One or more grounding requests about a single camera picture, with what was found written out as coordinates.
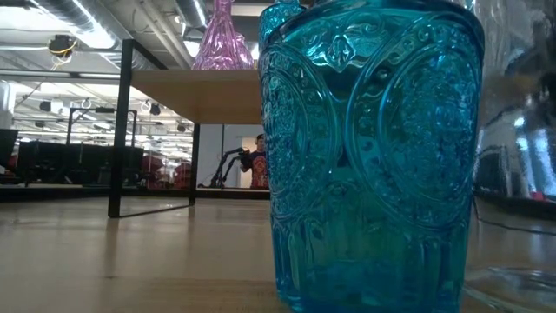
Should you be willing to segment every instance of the ceiling duct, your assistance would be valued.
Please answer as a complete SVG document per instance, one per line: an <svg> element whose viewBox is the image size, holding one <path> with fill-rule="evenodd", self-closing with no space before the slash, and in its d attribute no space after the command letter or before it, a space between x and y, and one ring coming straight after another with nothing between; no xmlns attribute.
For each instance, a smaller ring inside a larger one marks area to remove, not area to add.
<svg viewBox="0 0 556 313"><path fill-rule="evenodd" d="M100 55L120 67L122 40L132 36L99 0L30 0L39 10L69 27L69 31L90 48L106 50ZM144 57L134 53L133 68L154 69Z"/></svg>
<svg viewBox="0 0 556 313"><path fill-rule="evenodd" d="M204 0L174 0L183 24L184 32L199 30L204 33L209 23L209 12Z"/></svg>

